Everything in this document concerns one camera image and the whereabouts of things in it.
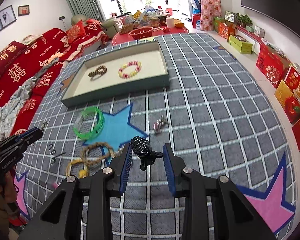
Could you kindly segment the operator left hand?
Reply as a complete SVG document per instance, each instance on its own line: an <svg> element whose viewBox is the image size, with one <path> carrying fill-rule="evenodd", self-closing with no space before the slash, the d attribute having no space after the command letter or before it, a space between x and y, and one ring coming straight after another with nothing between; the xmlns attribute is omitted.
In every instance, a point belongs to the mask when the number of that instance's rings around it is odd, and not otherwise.
<svg viewBox="0 0 300 240"><path fill-rule="evenodd" d="M14 203L17 200L17 192L14 187L13 177L10 172L5 174L5 182L4 187L0 185L0 196L2 197L2 193L4 193L3 199L6 203ZM9 221L8 214L4 207L4 204L0 201L0 230L3 234L9 233Z"/></svg>

